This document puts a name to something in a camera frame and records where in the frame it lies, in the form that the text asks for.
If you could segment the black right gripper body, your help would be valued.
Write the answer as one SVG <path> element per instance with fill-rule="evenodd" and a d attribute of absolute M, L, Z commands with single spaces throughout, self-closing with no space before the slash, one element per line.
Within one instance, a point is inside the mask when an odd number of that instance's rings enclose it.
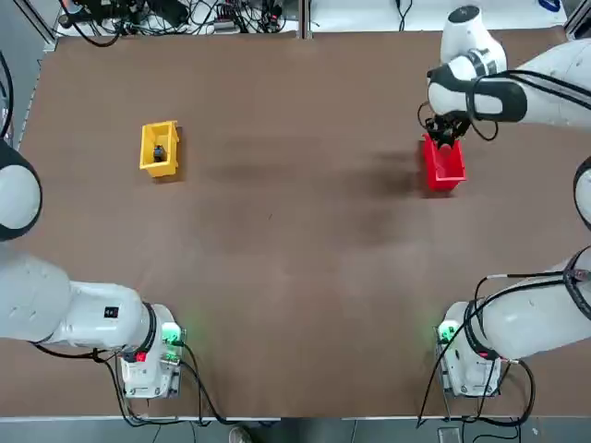
<path fill-rule="evenodd" d="M 466 117 L 435 114 L 428 119 L 428 133 L 432 138 L 461 138 L 471 126 Z"/>

